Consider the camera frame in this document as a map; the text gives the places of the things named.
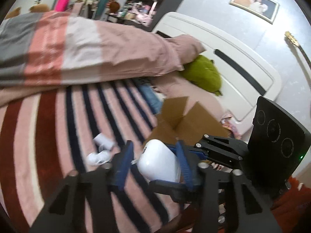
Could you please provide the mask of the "brown cardboard box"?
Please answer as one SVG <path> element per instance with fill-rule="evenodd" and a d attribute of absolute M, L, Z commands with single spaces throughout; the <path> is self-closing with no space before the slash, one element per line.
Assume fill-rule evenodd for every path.
<path fill-rule="evenodd" d="M 156 114 L 157 126 L 144 141 L 158 139 L 163 143 L 175 144 L 183 140 L 193 146 L 207 134 L 229 137 L 229 131 L 222 127 L 200 103 L 196 102 L 185 112 L 188 97 L 167 98 L 162 104 L 160 113 Z"/>

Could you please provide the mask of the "white earbud case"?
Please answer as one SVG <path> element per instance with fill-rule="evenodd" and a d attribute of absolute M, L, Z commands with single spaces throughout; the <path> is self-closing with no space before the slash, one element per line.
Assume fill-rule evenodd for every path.
<path fill-rule="evenodd" d="M 149 181 L 178 183 L 181 168 L 177 156 L 158 139 L 149 140 L 136 162 L 139 172 Z"/>
<path fill-rule="evenodd" d="M 89 165 L 91 166 L 100 166 L 103 165 L 104 163 L 107 163 L 111 160 L 112 154 L 108 150 L 103 150 L 99 153 L 90 153 L 86 161 Z"/>

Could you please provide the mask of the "white bed headboard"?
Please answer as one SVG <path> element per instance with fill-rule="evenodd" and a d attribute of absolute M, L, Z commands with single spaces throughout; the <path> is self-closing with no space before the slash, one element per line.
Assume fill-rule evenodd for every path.
<path fill-rule="evenodd" d="M 176 12 L 167 13 L 153 29 L 162 37 L 188 34 L 205 47 L 221 75 L 218 101 L 229 111 L 240 134 L 251 129 L 260 96 L 275 100 L 281 91 L 281 76 L 249 46 L 223 30 Z"/>

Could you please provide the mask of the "small white charger box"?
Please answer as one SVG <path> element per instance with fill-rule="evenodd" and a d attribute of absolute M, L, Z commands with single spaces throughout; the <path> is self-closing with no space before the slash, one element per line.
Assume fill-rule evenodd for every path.
<path fill-rule="evenodd" d="M 107 138 L 102 133 L 99 133 L 97 136 L 93 138 L 94 143 L 98 146 L 99 151 L 108 150 L 111 151 L 114 147 L 114 142 Z"/>

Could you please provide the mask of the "green plush toy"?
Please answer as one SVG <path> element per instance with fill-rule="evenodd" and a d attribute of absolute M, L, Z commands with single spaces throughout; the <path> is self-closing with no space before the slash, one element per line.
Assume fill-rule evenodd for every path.
<path fill-rule="evenodd" d="M 203 55 L 184 66 L 184 70 L 179 72 L 180 75 L 199 88 L 221 96 L 221 76 L 214 65 L 213 60 Z"/>

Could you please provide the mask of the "red pink striped blanket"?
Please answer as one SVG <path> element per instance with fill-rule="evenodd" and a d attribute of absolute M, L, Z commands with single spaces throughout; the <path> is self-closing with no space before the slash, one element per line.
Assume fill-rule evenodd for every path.
<path fill-rule="evenodd" d="M 92 171 L 102 134 L 117 152 L 131 140 L 135 157 L 156 126 L 162 98 L 143 79 L 69 86 L 1 107 L 1 205 L 28 232 L 45 201 L 73 169 Z"/>

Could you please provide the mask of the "pink pillow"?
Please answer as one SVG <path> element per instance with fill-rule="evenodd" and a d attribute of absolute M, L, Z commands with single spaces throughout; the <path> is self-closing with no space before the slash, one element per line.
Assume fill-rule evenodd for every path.
<path fill-rule="evenodd" d="M 206 50 L 199 40 L 187 34 L 167 38 L 166 41 L 176 51 L 182 65 L 193 62 L 199 54 Z"/>

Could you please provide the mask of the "guitar headstock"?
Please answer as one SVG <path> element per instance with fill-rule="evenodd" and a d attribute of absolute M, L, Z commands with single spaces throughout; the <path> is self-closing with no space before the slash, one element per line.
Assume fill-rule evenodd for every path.
<path fill-rule="evenodd" d="M 299 51 L 300 51 L 301 54 L 303 55 L 304 59 L 306 60 L 308 66 L 311 67 L 310 59 L 308 58 L 307 54 L 305 53 L 305 51 L 303 50 L 303 48 L 302 48 L 301 45 L 299 44 L 298 40 L 295 39 L 295 37 L 294 37 L 289 31 L 286 31 L 286 32 L 285 32 L 285 37 L 286 37 L 294 46 L 296 46 L 296 47 L 299 49 Z"/>

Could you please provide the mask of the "cluttered storage shelf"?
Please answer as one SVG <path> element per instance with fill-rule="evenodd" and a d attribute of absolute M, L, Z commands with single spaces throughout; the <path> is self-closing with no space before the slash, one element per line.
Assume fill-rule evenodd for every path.
<path fill-rule="evenodd" d="M 120 5 L 116 12 L 107 11 L 104 20 L 111 23 L 150 26 L 165 0 L 110 0 Z"/>

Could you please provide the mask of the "brown plush toy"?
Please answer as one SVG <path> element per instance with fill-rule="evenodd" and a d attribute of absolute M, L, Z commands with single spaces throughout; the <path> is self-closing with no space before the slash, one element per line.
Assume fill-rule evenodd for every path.
<path fill-rule="evenodd" d="M 111 14 L 114 14 L 116 12 L 118 12 L 118 10 L 120 9 L 120 4 L 116 1 L 112 1 L 110 2 L 110 5 L 109 5 L 109 13 Z"/>

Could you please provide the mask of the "pink grey plaid duvet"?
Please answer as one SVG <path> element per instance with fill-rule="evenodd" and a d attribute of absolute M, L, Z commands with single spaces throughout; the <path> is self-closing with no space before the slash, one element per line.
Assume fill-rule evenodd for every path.
<path fill-rule="evenodd" d="M 64 85 L 162 76 L 183 70 L 161 36 L 65 12 L 1 23 L 1 105 Z"/>

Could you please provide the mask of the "pink bottle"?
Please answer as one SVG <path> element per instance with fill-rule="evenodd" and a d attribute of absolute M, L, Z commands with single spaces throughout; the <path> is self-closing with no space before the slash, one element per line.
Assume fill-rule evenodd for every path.
<path fill-rule="evenodd" d="M 66 11 L 69 3 L 70 0 L 58 0 L 54 9 L 58 12 L 64 12 Z"/>

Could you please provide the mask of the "framed wall photo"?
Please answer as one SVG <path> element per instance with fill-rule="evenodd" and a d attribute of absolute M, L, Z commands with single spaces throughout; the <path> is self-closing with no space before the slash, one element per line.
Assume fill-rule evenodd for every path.
<path fill-rule="evenodd" d="M 273 0 L 231 0 L 230 5 L 245 10 L 273 24 L 279 10 L 279 4 Z"/>

